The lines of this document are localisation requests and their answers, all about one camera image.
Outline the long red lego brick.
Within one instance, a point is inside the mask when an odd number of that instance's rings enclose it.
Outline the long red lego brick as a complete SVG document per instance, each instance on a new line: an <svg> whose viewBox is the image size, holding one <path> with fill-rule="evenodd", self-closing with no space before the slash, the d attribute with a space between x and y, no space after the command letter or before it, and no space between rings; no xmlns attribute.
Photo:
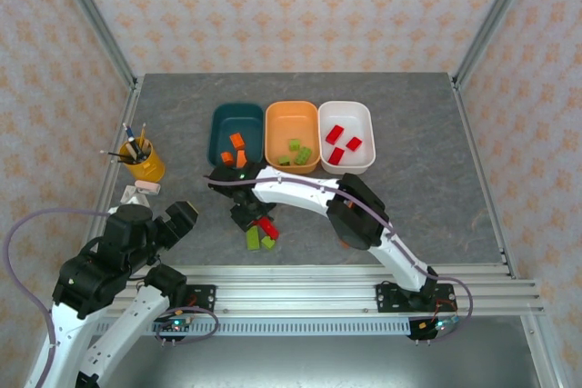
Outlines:
<svg viewBox="0 0 582 388"><path fill-rule="evenodd" d="M277 240L279 237L279 231L277 230L277 228L273 225L272 221L267 217L261 217L260 219L258 219L256 221L256 224L265 232L265 234L273 239L273 240Z"/></svg>

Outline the small white box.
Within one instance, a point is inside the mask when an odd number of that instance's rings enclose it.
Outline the small white box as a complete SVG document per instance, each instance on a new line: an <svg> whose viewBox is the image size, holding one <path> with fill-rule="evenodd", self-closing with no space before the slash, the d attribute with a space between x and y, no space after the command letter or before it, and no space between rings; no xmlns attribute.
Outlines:
<svg viewBox="0 0 582 388"><path fill-rule="evenodd" d="M120 200L120 204L139 204L145 207L150 206L146 195L140 193L133 185L128 185L125 188Z"/></svg>

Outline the yellow pencil cup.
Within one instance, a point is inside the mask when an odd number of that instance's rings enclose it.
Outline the yellow pencil cup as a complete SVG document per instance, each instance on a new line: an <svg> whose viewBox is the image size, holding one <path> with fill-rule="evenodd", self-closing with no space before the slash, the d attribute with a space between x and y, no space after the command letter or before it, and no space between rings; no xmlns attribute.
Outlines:
<svg viewBox="0 0 582 388"><path fill-rule="evenodd" d="M120 146L118 153L129 156L131 161L133 161L133 156L127 150L127 147L128 142L124 142ZM134 165L123 164L123 166L136 180L152 183L160 182L166 171L165 164L148 139L145 139L145 159Z"/></svg>

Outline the teal plastic container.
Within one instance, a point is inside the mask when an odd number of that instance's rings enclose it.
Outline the teal plastic container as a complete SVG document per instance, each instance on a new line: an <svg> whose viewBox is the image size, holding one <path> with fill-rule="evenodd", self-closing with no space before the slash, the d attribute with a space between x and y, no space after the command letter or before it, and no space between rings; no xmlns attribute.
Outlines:
<svg viewBox="0 0 582 388"><path fill-rule="evenodd" d="M236 158L230 136L240 134L245 143L246 157L251 162L264 159L264 111L258 104L228 103L219 105L212 117L207 148L207 160L215 167L224 163L221 154Z"/></svg>

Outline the orange plastic container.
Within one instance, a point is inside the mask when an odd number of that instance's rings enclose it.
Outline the orange plastic container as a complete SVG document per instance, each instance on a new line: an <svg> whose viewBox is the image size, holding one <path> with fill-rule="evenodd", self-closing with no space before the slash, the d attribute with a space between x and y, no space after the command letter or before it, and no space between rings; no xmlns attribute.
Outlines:
<svg viewBox="0 0 582 388"><path fill-rule="evenodd" d="M319 164L320 140L317 107L307 101L279 101L272 103L265 114L265 159L277 169L292 174L310 174ZM288 149L288 141L298 139L301 147L312 154L306 165L294 164L298 151ZM281 156L290 158L290 165L280 165Z"/></svg>

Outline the aluminium base beam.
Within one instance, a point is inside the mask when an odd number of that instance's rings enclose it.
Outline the aluminium base beam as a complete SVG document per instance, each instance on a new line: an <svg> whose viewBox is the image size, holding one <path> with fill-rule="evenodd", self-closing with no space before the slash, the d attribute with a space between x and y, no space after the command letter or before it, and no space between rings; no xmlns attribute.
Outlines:
<svg viewBox="0 0 582 388"><path fill-rule="evenodd" d="M366 317L378 314L376 284L390 278L381 265L181 265L191 284L216 287L215 311L225 317ZM438 264L442 282L456 286L458 312L475 316L544 314L533 280L512 279L504 264Z"/></svg>

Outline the blue and white pen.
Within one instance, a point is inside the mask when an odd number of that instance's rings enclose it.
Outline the blue and white pen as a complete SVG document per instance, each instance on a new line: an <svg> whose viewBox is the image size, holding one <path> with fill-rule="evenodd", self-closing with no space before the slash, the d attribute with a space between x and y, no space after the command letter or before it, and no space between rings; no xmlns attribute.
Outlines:
<svg viewBox="0 0 582 388"><path fill-rule="evenodd" d="M122 123L122 127L123 127L125 134L127 136L127 142L129 145L130 154L131 155L138 155L138 146L136 145L135 138L133 135L133 131L131 130L131 127L127 123Z"/></svg>

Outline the green circuit board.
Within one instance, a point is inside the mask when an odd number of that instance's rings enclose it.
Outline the green circuit board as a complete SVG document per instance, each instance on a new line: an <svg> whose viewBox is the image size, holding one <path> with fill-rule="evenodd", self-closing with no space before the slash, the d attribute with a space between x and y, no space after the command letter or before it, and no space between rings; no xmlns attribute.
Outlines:
<svg viewBox="0 0 582 388"><path fill-rule="evenodd" d="M190 330L190 318L167 320L158 325L158 332L186 333Z"/></svg>
<svg viewBox="0 0 582 388"><path fill-rule="evenodd" d="M459 317L454 315L446 318L435 318L428 324L429 332L438 334L447 329L452 329L459 323Z"/></svg>

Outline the white plastic container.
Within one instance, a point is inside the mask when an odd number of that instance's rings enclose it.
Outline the white plastic container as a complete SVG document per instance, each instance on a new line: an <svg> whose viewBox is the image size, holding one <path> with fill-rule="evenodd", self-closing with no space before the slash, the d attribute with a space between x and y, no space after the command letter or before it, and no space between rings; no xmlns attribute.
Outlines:
<svg viewBox="0 0 582 388"><path fill-rule="evenodd" d="M354 101L328 101L318 108L320 163L331 174L363 174L376 160L376 144L372 118L368 108ZM335 125L344 127L345 131L336 144L328 144L327 133ZM352 137L362 140L362 145L351 152L346 143ZM335 147L345 150L339 165L331 165L327 159Z"/></svg>

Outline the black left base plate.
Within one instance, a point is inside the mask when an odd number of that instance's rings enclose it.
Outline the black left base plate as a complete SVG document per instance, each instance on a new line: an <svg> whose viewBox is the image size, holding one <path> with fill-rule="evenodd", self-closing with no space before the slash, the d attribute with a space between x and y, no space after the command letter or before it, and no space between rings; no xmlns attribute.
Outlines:
<svg viewBox="0 0 582 388"><path fill-rule="evenodd" d="M199 307L213 311L216 287L213 285L179 285L176 290L163 291L152 284L142 285L130 302L130 313L152 313L159 315L166 310L179 307Z"/></svg>

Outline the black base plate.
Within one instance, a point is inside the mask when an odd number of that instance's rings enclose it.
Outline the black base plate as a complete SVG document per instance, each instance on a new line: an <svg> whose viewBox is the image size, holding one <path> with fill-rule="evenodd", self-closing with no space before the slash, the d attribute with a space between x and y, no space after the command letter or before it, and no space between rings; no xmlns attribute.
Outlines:
<svg viewBox="0 0 582 388"><path fill-rule="evenodd" d="M437 284L433 289L410 292L396 284L376 285L376 306L380 313L434 313L457 311L457 299L451 284Z"/></svg>
<svg viewBox="0 0 582 388"><path fill-rule="evenodd" d="M166 310L179 307L199 307L213 311L216 287L213 285L179 285L176 290L163 291L152 284L142 285L130 302L130 313L152 313L159 315Z"/></svg>

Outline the aluminium table side rail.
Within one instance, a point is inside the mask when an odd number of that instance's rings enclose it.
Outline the aluminium table side rail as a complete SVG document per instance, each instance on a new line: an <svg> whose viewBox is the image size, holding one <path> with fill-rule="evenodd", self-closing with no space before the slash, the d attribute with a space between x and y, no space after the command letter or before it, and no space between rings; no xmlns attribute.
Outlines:
<svg viewBox="0 0 582 388"><path fill-rule="evenodd" d="M114 123L111 140L107 145L101 145L100 149L106 152L117 153L119 147L126 140L123 124L132 124L133 122L142 83L143 77L139 77L137 82L128 89L124 106ZM111 159L105 157L103 154L98 154L98 163L103 165L103 170L100 173L101 178L93 207L99 213L106 213L115 199L115 187L118 176L124 170L121 168L121 164L112 163ZM105 218L103 216L91 216L85 227L84 240L89 241L97 237L104 228Z"/></svg>
<svg viewBox="0 0 582 388"><path fill-rule="evenodd" d="M464 126L468 145L469 145L469 148L470 148L470 151L471 151L471 154L473 157L474 165L475 165L475 168L477 171L477 177L478 177L478 180L479 180L479 183L481 186L482 193L484 195L489 219L490 219L490 222L492 224L492 228L493 228L493 231L495 234L497 246L498 246L502 261L504 262L504 265L508 269L508 275L512 279L517 279L519 277L519 273L518 273L516 266L515 266L515 259L514 259L512 252L511 252L511 249L507 246L507 241L506 241L506 238L504 235L504 231L502 229L502 225L501 225L501 222L499 220L498 213L497 213L495 199L494 199L494 196L492 195L492 192L491 192L488 180L487 180L486 172L485 172L485 169L484 169L484 166L482 164L482 161L481 161L481 158L479 155L479 151L477 148L477 141L476 141L476 138L474 136L473 130L471 128L470 121L469 121L468 114L467 114L467 109L466 109L465 103L463 101L460 84L454 76L450 77L450 81L451 81L453 94L454 94L454 97L455 97L456 102L457 102L458 112L459 112L459 115L461 118L461 122Z"/></svg>

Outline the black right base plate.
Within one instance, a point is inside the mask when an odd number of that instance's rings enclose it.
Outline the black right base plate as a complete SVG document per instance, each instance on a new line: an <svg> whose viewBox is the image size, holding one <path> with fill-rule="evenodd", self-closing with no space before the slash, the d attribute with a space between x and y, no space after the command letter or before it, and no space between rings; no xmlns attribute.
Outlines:
<svg viewBox="0 0 582 388"><path fill-rule="evenodd" d="M396 284L376 285L376 306L380 313L434 313L457 311L457 299L451 284L437 284L433 289L410 292Z"/></svg>

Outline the aluminium frame post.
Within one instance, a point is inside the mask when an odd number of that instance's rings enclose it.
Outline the aluminium frame post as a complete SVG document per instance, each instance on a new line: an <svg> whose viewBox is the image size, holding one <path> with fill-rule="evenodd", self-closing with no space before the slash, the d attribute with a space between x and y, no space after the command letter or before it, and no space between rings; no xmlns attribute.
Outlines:
<svg viewBox="0 0 582 388"><path fill-rule="evenodd" d="M116 41L110 26L103 17L95 0L76 0L77 4L85 14L88 23L93 27L97 38L104 47L109 59L123 82L130 88L134 88L137 83L131 66Z"/></svg>
<svg viewBox="0 0 582 388"><path fill-rule="evenodd" d="M457 72L451 76L452 84L459 90L468 80L479 59L487 49L491 38L505 17L514 0L494 0L469 45Z"/></svg>

